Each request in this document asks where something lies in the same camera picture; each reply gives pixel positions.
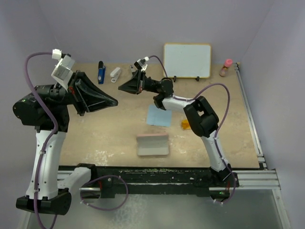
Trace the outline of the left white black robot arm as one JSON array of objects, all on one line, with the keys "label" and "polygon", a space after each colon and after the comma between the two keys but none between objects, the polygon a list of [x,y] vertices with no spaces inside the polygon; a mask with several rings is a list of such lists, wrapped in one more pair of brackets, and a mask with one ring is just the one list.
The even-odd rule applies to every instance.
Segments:
[{"label": "left white black robot arm", "polygon": [[93,187],[98,182],[94,164],[78,164],[63,180],[58,180],[61,148],[68,132],[68,105],[77,114],[96,112],[118,105],[118,101],[100,90],[84,72],[72,73],[68,86],[59,83],[35,87],[17,101],[13,112],[23,125],[36,130],[36,155],[31,181],[25,196],[16,201],[21,210],[66,215],[72,195],[83,184]]}]

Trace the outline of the small whiteboard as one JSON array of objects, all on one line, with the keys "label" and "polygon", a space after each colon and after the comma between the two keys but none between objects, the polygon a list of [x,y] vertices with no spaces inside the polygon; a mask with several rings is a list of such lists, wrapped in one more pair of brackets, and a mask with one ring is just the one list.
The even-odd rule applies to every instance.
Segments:
[{"label": "small whiteboard", "polygon": [[210,44],[166,43],[163,47],[163,65],[170,78],[209,78],[211,63]]}]

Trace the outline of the blue black stapler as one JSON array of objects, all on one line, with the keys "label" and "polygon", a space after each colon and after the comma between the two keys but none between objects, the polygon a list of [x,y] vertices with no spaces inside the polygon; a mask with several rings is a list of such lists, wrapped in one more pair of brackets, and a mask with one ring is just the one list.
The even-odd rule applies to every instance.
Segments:
[{"label": "blue black stapler", "polygon": [[98,84],[104,84],[105,70],[106,70],[106,67],[105,67],[103,61],[99,61],[99,63],[98,63]]}]

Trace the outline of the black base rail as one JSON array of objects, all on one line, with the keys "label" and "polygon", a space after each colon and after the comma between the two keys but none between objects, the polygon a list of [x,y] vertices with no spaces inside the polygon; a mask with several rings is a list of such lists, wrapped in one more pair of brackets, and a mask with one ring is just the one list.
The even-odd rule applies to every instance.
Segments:
[{"label": "black base rail", "polygon": [[117,194],[195,195],[227,199],[239,187],[236,173],[207,167],[92,167],[84,198],[114,198]]}]

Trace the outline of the aluminium frame rail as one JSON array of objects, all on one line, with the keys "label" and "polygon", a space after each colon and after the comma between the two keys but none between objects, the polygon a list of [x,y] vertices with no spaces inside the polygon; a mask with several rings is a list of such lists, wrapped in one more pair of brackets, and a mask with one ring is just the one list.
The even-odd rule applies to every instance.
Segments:
[{"label": "aluminium frame rail", "polygon": [[[280,181],[271,161],[263,131],[266,117],[261,103],[250,88],[250,71],[245,63],[235,64],[225,78],[218,76],[218,65],[212,67],[208,79],[194,82],[180,79],[174,90],[180,95],[194,96],[207,85],[204,92],[212,107],[225,122],[220,131],[225,154],[235,169],[254,172],[262,169],[273,174],[268,187],[275,190],[276,214],[281,228],[291,227],[284,208]],[[190,130],[182,130],[184,113],[174,111],[170,127],[148,125],[146,118],[153,93],[132,95],[119,91],[118,83],[106,83],[103,90],[114,96],[117,107],[78,116],[69,106],[70,124],[61,150],[60,164],[74,166],[89,163],[98,166],[132,167],[209,167],[209,159],[202,141]],[[170,153],[167,156],[141,157],[136,154],[136,136],[168,134]]]}]

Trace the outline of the pink capped small bottle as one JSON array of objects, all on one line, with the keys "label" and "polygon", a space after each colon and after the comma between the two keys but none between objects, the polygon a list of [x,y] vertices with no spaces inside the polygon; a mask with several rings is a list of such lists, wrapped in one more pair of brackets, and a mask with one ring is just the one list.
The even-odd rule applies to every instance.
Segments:
[{"label": "pink capped small bottle", "polygon": [[228,73],[229,68],[232,66],[232,64],[233,64],[232,59],[226,59],[222,68],[221,68],[221,70],[220,70],[220,72],[219,72],[219,75],[221,77],[225,77]]}]

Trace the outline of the white stapler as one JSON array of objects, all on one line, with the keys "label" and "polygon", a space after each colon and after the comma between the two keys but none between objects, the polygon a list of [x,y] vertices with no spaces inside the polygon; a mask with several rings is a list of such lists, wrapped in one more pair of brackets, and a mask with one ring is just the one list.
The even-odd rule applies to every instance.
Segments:
[{"label": "white stapler", "polygon": [[111,82],[112,83],[116,83],[117,79],[119,78],[119,76],[121,75],[121,68],[120,67],[116,67],[111,73],[110,73],[110,77],[111,77]]}]

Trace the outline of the orange sunglasses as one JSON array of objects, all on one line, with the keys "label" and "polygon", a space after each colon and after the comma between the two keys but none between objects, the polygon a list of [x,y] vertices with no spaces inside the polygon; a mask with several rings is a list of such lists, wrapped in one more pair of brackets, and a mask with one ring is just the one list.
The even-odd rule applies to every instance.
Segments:
[{"label": "orange sunglasses", "polygon": [[184,119],[184,120],[181,121],[181,127],[182,127],[183,130],[190,130],[191,129],[190,124],[189,124],[187,119]]}]

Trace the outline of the pink glasses case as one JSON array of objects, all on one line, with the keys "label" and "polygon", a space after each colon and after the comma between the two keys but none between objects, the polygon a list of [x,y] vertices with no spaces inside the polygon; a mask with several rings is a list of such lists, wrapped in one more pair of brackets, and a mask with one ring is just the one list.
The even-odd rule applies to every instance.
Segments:
[{"label": "pink glasses case", "polygon": [[168,134],[144,134],[136,137],[137,155],[141,157],[167,156],[170,153]]}]

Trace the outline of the blue cleaning cloth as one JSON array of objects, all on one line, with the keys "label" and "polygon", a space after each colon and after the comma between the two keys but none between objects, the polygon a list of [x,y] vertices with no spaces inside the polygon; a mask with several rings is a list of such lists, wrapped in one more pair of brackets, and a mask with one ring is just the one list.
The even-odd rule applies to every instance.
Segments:
[{"label": "blue cleaning cloth", "polygon": [[151,104],[148,107],[146,123],[148,125],[170,127],[172,122],[172,112],[162,110]]}]

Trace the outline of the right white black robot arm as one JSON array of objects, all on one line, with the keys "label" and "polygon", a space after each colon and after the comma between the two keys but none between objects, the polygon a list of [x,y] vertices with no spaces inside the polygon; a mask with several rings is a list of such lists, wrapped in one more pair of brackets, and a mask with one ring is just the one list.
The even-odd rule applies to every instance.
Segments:
[{"label": "right white black robot arm", "polygon": [[118,89],[130,94],[140,94],[142,91],[156,93],[153,100],[157,108],[184,113],[193,133],[203,141],[209,157],[212,182],[222,187],[229,181],[232,169],[218,138],[223,121],[219,121],[205,97],[187,99],[175,96],[171,79],[162,78],[157,81],[147,77],[146,72],[141,70],[135,71],[132,78]]}]

